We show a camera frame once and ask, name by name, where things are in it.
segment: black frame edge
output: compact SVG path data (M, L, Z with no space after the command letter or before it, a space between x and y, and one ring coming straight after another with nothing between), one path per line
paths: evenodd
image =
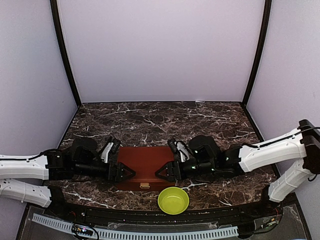
M284 205L284 206L288 206L288 205L291 205L291 204L295 204L296 205L296 208L297 208L298 213L299 213L299 217L300 217L301 222L302 222L302 226L303 226L303 230L304 230L306 239L307 240L312 240L311 233L310 233L310 230L309 230L305 215L304 215L304 213L302 211L302 208L301 208L301 205L299 203L299 200L297 198L296 193L295 192L290 193L283 201L286 201L286 205Z
M259 40L258 44L256 47L255 51L255 56L252 64L252 69L250 73L250 77L246 86L246 90L244 93L244 97L242 100L242 104L247 106L252 89L255 84L256 76L258 73L259 69L259 64L261 60L261 56L264 50L264 45L265 45L265 40L266 40L266 35L267 35L267 30L268 30L268 24L269 24L269 18L270 18L270 12L271 12L271 4L272 0L265 0L264 2L264 10L263 10L263 17L262 17L262 23L261 23L261 29L260 29L260 35L259 35Z
M77 115L77 114L78 114L78 112L79 112L79 109L80 109L80 106L76 109L76 111L75 111L75 113L74 113L74 115L73 115L73 117L72 117L72 119L71 119L71 121L70 121L70 123L69 123L68 127L65 129L64 134L63 134L63 136L62 136L62 138L61 138L61 140L60 140L60 142L59 142L59 144L58 144L57 149L58 149L58 148L60 148L60 146L61 146L62 142L64 141L64 139L65 139L65 137L66 137L66 134L67 134L67 132L68 132L68 130L69 130L69 128L70 128L70 126L71 126L71 124L73 123L73 121L74 121L74 119L75 119L76 115Z
M27 219L28 213L29 213L30 203L26 203L26 206L24 208L24 212L20 221L20 225L18 228L18 232L16 234L15 240L20 240L23 232L23 228L25 227L25 221Z
M224 104L241 104L240 101L203 101L204 103L224 103ZM123 103L197 103L196 101L93 101L83 102L82 104L123 104Z
M78 107L80 107L82 105L82 103L81 103L81 99L80 99L79 92L78 92L78 89L76 86L76 82L75 82L75 79L74 79L74 76L73 76L73 73L71 70L68 54L67 54L65 40L64 40L64 36L63 36L62 28L61 28L57 0L50 0L50 5L51 5L51 13L52 13L52 19L53 19L56 39L58 41L65 73L68 78L68 82L69 82L69 85L70 85L70 88L71 88L71 91L73 94L74 101L75 101L76 105Z

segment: floor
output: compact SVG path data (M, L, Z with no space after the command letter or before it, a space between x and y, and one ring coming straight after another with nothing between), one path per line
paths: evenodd
M221 102L129 102L88 103L80 107L63 141L69 147L75 138L89 137L101 148L107 136L122 146L165 146L175 137L188 142L197 135L214 137L221 149L257 143L257 136L239 103ZM182 180L188 210L220 208L259 201L262 189L276 179L271 166L232 179L201 176ZM103 179L84 176L72 180L46 181L62 188L67 202L92 207L157 211L158 192L120 191Z

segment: enclosure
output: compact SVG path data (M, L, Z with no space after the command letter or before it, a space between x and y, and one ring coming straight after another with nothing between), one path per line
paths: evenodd
M303 119L320 126L319 12L316 0L3 0L1 154L65 149L82 137L101 148L110 135L125 147L206 135L227 150L281 136ZM188 213L215 219L258 202L292 163L177 185L189 195ZM87 224L113 223L99 214L159 211L158 192L119 191L100 178L26 181L60 187L68 204L91 213ZM319 181L284 201L306 239L320 238ZM31 205L0 197L0 208L1 239L20 239ZM231 216L220 226L234 226Z

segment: black cable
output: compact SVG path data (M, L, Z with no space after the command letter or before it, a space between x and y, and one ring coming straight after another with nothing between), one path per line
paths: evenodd
M95 234L96 234L96 240L99 240L99 239L100 239L99 233L98 233L98 231L97 231L94 227L89 226L89 225L86 225L86 224L83 224L83 223L80 223L80 224L78 224L78 225L92 229L92 230L95 232ZM75 234L79 239L80 239L80 238L83 239L83 236L79 236L79 235L77 234L77 232L72 232L72 233Z
M271 232L272 230L274 230L281 222L282 218L283 218L283 214L284 214L284 207L283 207L283 204L284 202L282 201L281 202L281 215L280 215L280 218L278 220L278 222L270 229L266 230L266 231L258 231L260 230L259 228L254 230L254 231L251 231L251 232L238 232L240 235L258 235L258 234L266 234L266 233L269 233Z
M78 239L78 240L84 240L84 237L82 236L79 236L78 233L75 231L75 232L72 232L75 236L73 236L75 239Z
M45 155L47 153L57 152L57 151L58 151L58 149L52 148L52 149L48 149L48 150L42 151L38 155L33 156L31 158L28 158L28 159L27 158L0 158L0 161L27 161L27 160L33 160L33 159L39 158L42 155Z
M318 174L314 175L314 177L312 179L310 179L310 177L308 177L308 181L309 182L313 182L314 180L316 180Z
M243 143L242 145L243 146L248 146L250 148L254 148L254 149L260 149L260 148L264 148L264 147L267 147L271 144L275 144L275 143L278 143L278 142L281 142L283 140L286 140L286 139L290 139L290 138L294 138L295 136L299 135L299 134L302 134L304 132L307 132L307 131L310 131L310 130L314 130L314 129L320 129L320 126L315 126L315 127L310 127L310 128L307 128L305 130L301 130L295 134L292 134L292 135L289 135L289 136L286 136L286 137L283 137L283 138L280 138L280 139L277 139L277 140L274 140L274 141L271 141L271 142L267 142L265 144L262 144L262 145L252 145L252 144L249 144L249 143Z

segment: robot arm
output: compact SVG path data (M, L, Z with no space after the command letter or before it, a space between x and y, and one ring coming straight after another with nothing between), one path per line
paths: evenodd
M214 176L232 178L254 169L298 159L277 181L270 184L270 201L281 202L310 176L320 174L320 132L308 120L300 126L274 139L257 144L221 151L209 136L196 136L189 142L192 157L187 160L168 162L155 174L168 181L182 180L212 173Z
M103 177L110 182L132 178L136 173L123 163L110 161L120 146L109 138L100 152L91 138L78 138L71 147L59 151L50 149L39 155L0 155L0 196L48 207L52 202L63 203L60 188L36 186L15 179L64 180L75 174Z
M133 177L135 172L123 163L109 160L119 146L119 140L109 138L97 152L97 143L84 137L74 140L72 146L63 151L47 150L36 156L0 155L0 179L65 180L77 174L120 182Z

